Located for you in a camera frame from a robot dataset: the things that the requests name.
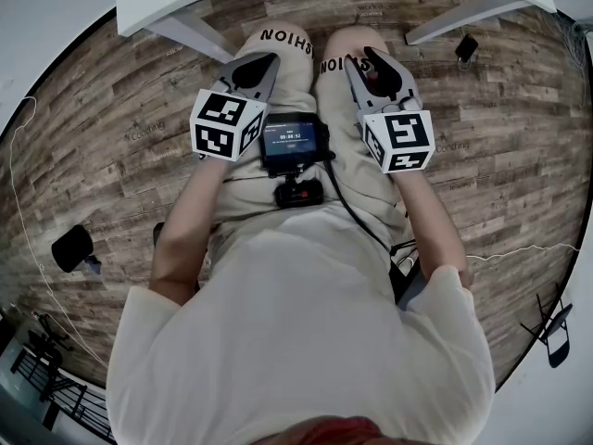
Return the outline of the black metal railing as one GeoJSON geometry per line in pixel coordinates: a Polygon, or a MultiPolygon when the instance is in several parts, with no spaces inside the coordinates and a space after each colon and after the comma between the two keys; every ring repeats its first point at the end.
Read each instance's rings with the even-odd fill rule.
{"type": "Polygon", "coordinates": [[[72,379],[26,347],[18,354],[10,372],[21,375],[37,391],[40,402],[49,401],[87,431],[110,445],[117,445],[107,418],[105,396],[97,388],[72,379]]]}

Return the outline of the small black box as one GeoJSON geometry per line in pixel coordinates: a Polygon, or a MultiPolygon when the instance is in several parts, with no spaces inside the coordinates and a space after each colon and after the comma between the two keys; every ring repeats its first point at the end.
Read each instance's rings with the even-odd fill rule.
{"type": "Polygon", "coordinates": [[[470,35],[466,34],[455,50],[457,56],[458,68],[462,71],[467,71],[472,65],[472,58],[478,48],[477,41],[470,35]]]}

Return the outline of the person's beige shirt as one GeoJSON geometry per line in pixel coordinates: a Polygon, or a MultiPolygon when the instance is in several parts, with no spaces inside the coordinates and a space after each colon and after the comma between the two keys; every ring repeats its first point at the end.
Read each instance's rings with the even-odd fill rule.
{"type": "Polygon", "coordinates": [[[458,271],[400,309],[382,250],[332,206],[245,225],[184,305],[132,287],[107,373],[119,445],[248,445],[324,415],[472,445],[494,394],[458,271]]]}

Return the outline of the black screen device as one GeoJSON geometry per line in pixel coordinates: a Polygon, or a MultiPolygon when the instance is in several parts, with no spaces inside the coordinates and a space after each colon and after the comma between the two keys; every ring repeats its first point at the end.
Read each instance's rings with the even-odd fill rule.
{"type": "Polygon", "coordinates": [[[261,167],[270,178],[297,177],[333,158],[329,138],[328,126],[315,113],[269,114],[259,138],[261,167]]]}

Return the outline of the person's right forearm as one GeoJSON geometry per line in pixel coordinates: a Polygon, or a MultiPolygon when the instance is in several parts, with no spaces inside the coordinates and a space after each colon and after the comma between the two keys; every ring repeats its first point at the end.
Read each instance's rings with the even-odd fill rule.
{"type": "Polygon", "coordinates": [[[469,289],[473,276],[459,232],[423,172],[390,174],[410,218],[410,225],[426,280],[442,266],[454,267],[461,285],[469,289]]]}

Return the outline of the black folding chair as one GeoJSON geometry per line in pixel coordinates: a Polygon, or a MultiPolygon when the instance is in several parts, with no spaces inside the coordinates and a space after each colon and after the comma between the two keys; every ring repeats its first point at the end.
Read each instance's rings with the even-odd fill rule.
{"type": "Polygon", "coordinates": [[[567,318],[574,305],[564,304],[560,294],[547,303],[536,295],[536,305],[540,323],[533,327],[521,323],[521,327],[533,339],[545,346],[549,366],[556,369],[564,363],[570,353],[571,342],[567,318]]]}

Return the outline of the beige printed shorts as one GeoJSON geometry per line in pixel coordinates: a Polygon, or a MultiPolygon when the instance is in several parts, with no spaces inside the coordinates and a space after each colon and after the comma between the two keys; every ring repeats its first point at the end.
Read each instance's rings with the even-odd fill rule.
{"type": "MultiPolygon", "coordinates": [[[[254,32],[238,54],[268,51],[278,54],[281,63],[271,93],[271,112],[315,113],[328,126],[329,147],[336,154],[332,167],[339,186],[332,186],[322,166],[315,165],[305,172],[306,176],[321,180],[327,205],[338,208],[336,195],[342,193],[348,205],[386,245],[412,240],[404,203],[360,138],[357,106],[343,69],[346,56],[322,60],[315,68],[309,50],[307,34],[263,30],[254,32]]],[[[272,195],[276,185],[276,181],[264,174],[256,146],[251,146],[233,164],[221,188],[213,218],[209,241],[213,262],[224,255],[237,238],[238,230],[251,218],[263,219],[276,210],[272,195]]]]}

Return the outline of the black cylindrical pouch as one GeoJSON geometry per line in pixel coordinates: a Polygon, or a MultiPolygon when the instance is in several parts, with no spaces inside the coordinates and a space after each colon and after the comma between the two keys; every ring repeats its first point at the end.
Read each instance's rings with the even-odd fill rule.
{"type": "Polygon", "coordinates": [[[51,251],[57,266],[65,273],[84,263],[93,273],[101,274],[102,263],[94,255],[93,240],[82,225],[69,229],[52,244],[51,251]]]}

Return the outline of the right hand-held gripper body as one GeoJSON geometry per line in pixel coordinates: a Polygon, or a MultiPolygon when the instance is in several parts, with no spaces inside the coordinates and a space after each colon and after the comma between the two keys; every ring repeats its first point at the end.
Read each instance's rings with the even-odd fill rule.
{"type": "Polygon", "coordinates": [[[429,110],[416,97],[358,104],[360,137],[382,173],[422,171],[435,153],[429,110]]]}

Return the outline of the person's right leg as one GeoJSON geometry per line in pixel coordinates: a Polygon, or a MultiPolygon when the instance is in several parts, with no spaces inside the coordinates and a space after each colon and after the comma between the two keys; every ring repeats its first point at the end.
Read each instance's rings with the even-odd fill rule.
{"type": "Polygon", "coordinates": [[[365,57],[366,46],[388,52],[383,37],[375,29],[367,26],[350,26],[335,31],[328,39],[323,51],[323,60],[346,55],[365,57]]]}

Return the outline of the person's left forearm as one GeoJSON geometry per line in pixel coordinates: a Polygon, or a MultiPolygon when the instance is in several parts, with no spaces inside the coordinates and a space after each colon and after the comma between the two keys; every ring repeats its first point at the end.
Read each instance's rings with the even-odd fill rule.
{"type": "Polygon", "coordinates": [[[230,167],[224,159],[200,160],[158,236],[149,289],[180,306],[195,294],[213,214],[230,167]]]}

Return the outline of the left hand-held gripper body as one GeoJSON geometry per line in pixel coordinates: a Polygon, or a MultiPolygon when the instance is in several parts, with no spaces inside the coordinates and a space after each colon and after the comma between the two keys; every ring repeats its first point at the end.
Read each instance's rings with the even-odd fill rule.
{"type": "Polygon", "coordinates": [[[269,112],[270,90],[215,82],[199,91],[190,116],[192,149],[203,156],[239,160],[257,141],[269,112]]]}

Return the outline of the black metal frame stand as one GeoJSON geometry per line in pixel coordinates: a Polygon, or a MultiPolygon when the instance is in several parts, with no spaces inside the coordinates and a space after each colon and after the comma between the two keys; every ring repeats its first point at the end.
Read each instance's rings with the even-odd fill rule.
{"type": "Polygon", "coordinates": [[[43,333],[28,331],[29,347],[40,358],[46,359],[50,366],[58,368],[63,363],[63,355],[58,348],[66,352],[73,351],[66,341],[70,339],[68,333],[59,334],[50,325],[50,316],[43,313],[38,317],[38,322],[43,328],[43,333]]]}

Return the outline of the black clip mount red button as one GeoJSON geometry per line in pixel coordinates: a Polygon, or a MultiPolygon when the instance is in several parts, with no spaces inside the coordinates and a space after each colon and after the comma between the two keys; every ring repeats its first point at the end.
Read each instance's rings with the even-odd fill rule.
{"type": "Polygon", "coordinates": [[[304,208],[321,205],[323,186],[320,180],[312,178],[297,182],[295,178],[286,178],[274,192],[274,200],[280,209],[304,208]]]}

